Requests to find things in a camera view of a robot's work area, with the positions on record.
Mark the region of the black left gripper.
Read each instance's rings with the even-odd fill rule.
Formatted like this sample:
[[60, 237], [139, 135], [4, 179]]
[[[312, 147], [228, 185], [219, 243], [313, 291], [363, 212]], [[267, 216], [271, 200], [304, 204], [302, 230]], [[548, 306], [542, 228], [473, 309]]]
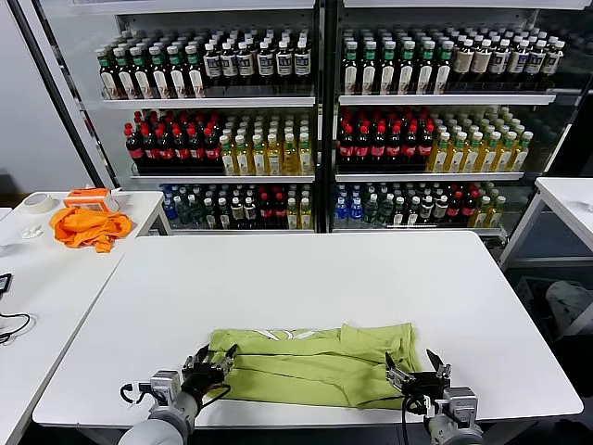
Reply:
[[225, 383], [225, 378], [233, 369], [237, 349], [238, 345], [233, 344], [225, 355], [215, 363], [210, 361], [209, 344], [189, 356], [182, 368], [182, 392], [190, 394], [195, 399], [203, 399], [210, 391], [220, 388], [223, 389], [223, 392], [216, 398], [220, 399], [228, 394], [231, 391], [231, 386]]

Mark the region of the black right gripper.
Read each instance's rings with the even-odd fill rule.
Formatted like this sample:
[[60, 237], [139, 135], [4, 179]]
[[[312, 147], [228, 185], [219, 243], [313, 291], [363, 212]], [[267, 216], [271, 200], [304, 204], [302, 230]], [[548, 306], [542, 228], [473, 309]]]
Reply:
[[385, 379], [391, 385], [401, 385], [405, 402], [423, 404], [425, 397], [435, 402], [443, 398], [445, 389], [450, 386], [450, 365], [429, 349], [426, 354], [435, 372], [407, 373], [395, 365], [388, 352], [385, 353]]

